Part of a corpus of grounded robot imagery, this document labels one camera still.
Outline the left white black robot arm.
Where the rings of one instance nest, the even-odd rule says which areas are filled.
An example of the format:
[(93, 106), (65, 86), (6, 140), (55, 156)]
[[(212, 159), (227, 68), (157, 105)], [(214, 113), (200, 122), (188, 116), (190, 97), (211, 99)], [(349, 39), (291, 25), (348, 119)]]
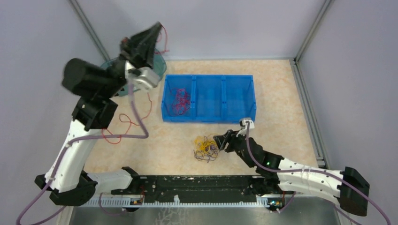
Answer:
[(162, 29), (163, 25), (156, 22), (124, 38), (118, 58), (107, 68), (79, 58), (65, 65), (61, 84), (79, 100), (56, 161), (47, 173), (35, 178), (39, 188), (50, 192), (54, 204), (81, 206), (97, 194), (135, 194), (140, 190), (138, 174), (128, 166), (103, 173), (87, 173), (84, 166), (96, 141), (106, 138), (102, 131), (108, 128), (118, 107), (112, 98), (123, 87), (133, 96), (135, 89), (147, 92), (158, 86), (160, 77), (153, 67)]

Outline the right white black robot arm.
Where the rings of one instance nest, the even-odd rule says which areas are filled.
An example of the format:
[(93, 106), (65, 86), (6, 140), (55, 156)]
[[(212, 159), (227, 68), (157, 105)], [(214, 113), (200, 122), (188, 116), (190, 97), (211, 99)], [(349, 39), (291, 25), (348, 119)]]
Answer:
[(270, 193), (299, 192), (338, 204), (350, 214), (367, 215), (370, 184), (352, 167), (339, 171), (303, 165), (265, 151), (252, 137), (238, 131), (214, 135), (213, 140), (220, 150), (235, 152), (248, 167), (254, 167)]

